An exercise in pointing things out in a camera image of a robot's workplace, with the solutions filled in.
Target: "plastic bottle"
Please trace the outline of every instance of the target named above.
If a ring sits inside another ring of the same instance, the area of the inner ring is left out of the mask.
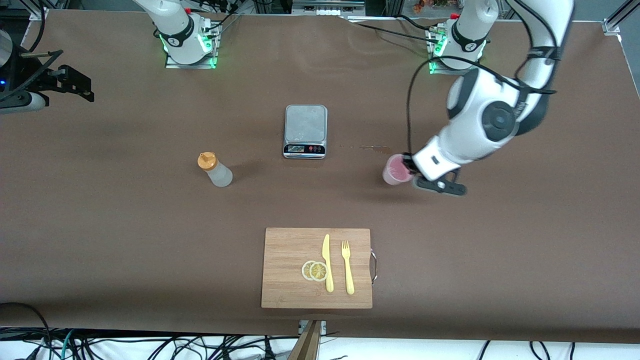
[[[231,183],[234,175],[225,165],[222,165],[213,152],[203,152],[198,157],[198,166],[204,170],[213,185],[224,188]]]

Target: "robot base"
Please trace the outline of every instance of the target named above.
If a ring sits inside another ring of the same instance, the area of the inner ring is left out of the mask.
[[[444,23],[440,23],[436,26],[431,26],[428,30],[425,30],[424,34],[427,39],[435,39],[438,41],[437,44],[432,42],[427,42],[427,53],[429,54],[429,59],[437,59],[442,55],[442,51],[446,46],[446,34],[447,30],[445,28]],[[440,61],[434,61],[429,63],[429,73],[430,74],[444,74],[444,75],[464,75],[468,71],[475,69],[475,66],[471,66],[469,69],[464,70],[456,70],[450,67],[447,67]]]
[[[205,38],[202,41],[204,46],[212,48],[209,54],[205,55],[200,61],[189,65],[177,63],[167,54],[164,67],[167,69],[215,69],[218,66],[218,49],[220,48],[222,25],[220,25],[220,21],[211,21],[211,24],[217,26],[217,28],[205,33],[204,36],[209,39]]]

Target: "pink cup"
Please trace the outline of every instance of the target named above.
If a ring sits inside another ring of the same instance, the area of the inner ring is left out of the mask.
[[[413,179],[413,175],[402,162],[402,154],[391,155],[382,171],[382,178],[389,185],[400,185]]]

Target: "metal frame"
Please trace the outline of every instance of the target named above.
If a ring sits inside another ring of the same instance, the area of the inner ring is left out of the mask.
[[[620,33],[618,26],[628,19],[629,15],[636,11],[639,6],[640,0],[626,0],[615,12],[602,21],[604,34],[607,36],[618,35]]]
[[[40,0],[19,0],[31,14],[30,21],[40,21]],[[69,0],[42,0],[45,9],[66,9]]]
[[[364,0],[293,0],[293,15],[366,15]]]

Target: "brown table surface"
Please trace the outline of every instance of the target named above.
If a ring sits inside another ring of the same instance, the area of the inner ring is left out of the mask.
[[[0,300],[53,327],[292,334],[322,318],[341,336],[640,340],[640,101],[598,23],[573,25],[544,123],[465,166],[459,199],[386,186],[388,154],[363,148],[406,150],[420,42],[247,16],[218,69],[166,70],[153,29],[144,13],[47,19],[38,49],[64,49],[96,101],[52,94],[3,117]],[[492,40],[485,64],[512,74],[524,27],[498,23]],[[420,77],[415,143],[446,124],[454,80]],[[289,104],[328,108],[325,160],[283,159]],[[228,188],[197,167],[202,151],[232,169]],[[371,229],[373,309],[261,309],[267,227]]]

